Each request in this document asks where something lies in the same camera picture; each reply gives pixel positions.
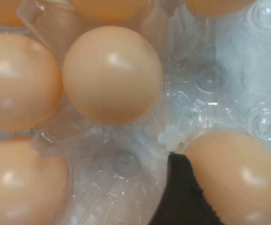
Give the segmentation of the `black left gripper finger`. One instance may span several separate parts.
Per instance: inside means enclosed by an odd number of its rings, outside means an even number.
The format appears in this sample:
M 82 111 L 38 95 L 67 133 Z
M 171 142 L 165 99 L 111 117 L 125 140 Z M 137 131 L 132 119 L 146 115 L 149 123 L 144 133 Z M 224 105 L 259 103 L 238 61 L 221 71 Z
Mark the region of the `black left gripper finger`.
M 168 156 L 167 183 L 151 225 L 221 225 L 204 197 L 189 159 L 182 154 Z

